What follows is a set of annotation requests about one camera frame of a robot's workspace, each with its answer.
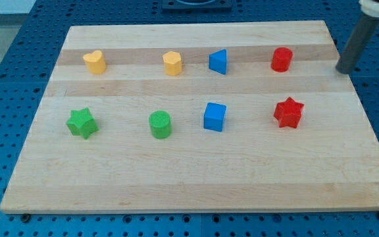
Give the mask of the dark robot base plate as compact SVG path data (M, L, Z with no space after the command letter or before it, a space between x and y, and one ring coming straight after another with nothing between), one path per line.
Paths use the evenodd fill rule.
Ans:
M232 0L160 0L162 10L227 10L232 8Z

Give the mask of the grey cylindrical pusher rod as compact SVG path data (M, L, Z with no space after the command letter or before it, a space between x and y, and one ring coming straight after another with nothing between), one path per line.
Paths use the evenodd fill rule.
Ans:
M343 49L336 70L341 74L351 74L365 47L379 25L379 17L362 13Z

